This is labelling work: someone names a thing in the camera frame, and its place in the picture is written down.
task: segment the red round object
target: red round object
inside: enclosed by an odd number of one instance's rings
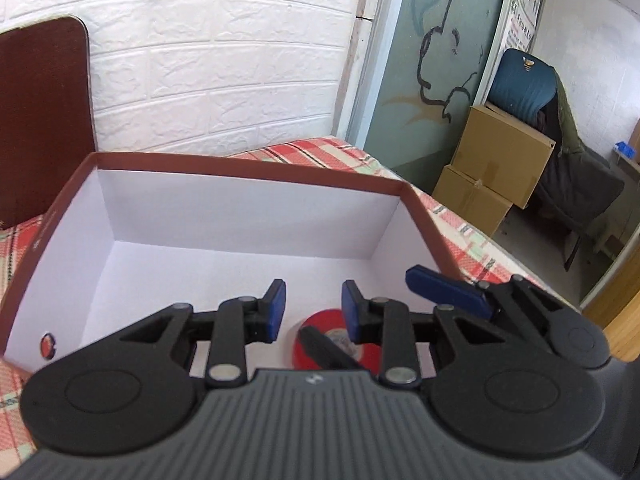
[[[309,317],[300,328],[315,326],[320,332],[336,343],[343,351],[356,359],[362,366],[377,375],[380,371],[380,347],[374,344],[356,345],[349,340],[342,311],[337,308],[321,310]],[[306,355],[300,340],[296,336],[293,345],[293,367],[296,370],[319,370],[320,367]]]

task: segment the red checkered tablecloth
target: red checkered tablecloth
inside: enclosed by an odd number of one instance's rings
[[[336,137],[297,140],[233,156],[398,178],[372,156]],[[470,282],[488,280],[499,283],[507,281],[512,274],[522,274],[538,281],[458,215],[417,188],[415,192],[431,213],[463,275]],[[37,217],[0,231],[0,294],[6,289],[41,219]],[[0,477],[4,477],[34,451],[18,410],[21,386],[20,377],[0,362]]]

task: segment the brown wooden board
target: brown wooden board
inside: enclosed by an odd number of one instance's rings
[[[84,23],[0,34],[0,229],[43,214],[95,151]]]

